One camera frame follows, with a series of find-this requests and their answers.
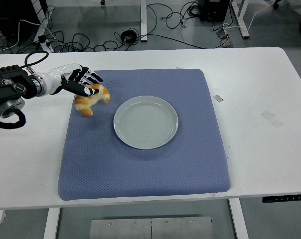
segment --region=metal panel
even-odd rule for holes
[[[90,239],[213,239],[210,217],[92,220]]]
[[[152,220],[152,239],[213,239],[210,217]]]
[[[151,219],[92,220],[90,239],[151,239]]]

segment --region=black device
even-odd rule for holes
[[[40,0],[42,11],[46,13],[46,0]],[[28,38],[39,26],[27,23],[41,24],[33,7],[32,0],[0,0],[0,31],[7,38],[17,38],[20,22],[20,38]]]
[[[230,0],[200,0],[200,20],[223,22],[226,17]]]

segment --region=table leg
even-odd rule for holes
[[[234,10],[237,23],[240,27],[240,32],[243,38],[249,38],[249,33],[246,28],[246,25],[244,23],[243,17],[246,12],[247,6],[248,6],[249,0],[242,0],[240,3],[240,6],[237,5],[237,2],[232,2],[232,8]]]
[[[49,208],[43,239],[55,239],[60,217],[60,208]]]
[[[141,42],[147,42],[146,0],[141,0]]]
[[[228,199],[237,239],[249,239],[239,198]]]

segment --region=bread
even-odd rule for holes
[[[99,93],[89,97],[76,96],[74,100],[74,106],[81,114],[85,116],[91,116],[93,114],[91,106],[95,105],[100,99],[104,100],[105,102],[110,101],[110,93],[106,87],[102,86],[101,84],[91,84],[85,86],[91,89],[98,89]]]

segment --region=blue mat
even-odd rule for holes
[[[227,159],[205,77],[196,69],[97,71],[109,89],[91,117],[72,107],[58,194],[62,200],[225,192]],[[123,143],[113,128],[117,108],[142,95],[176,110],[176,135],[162,147]]]

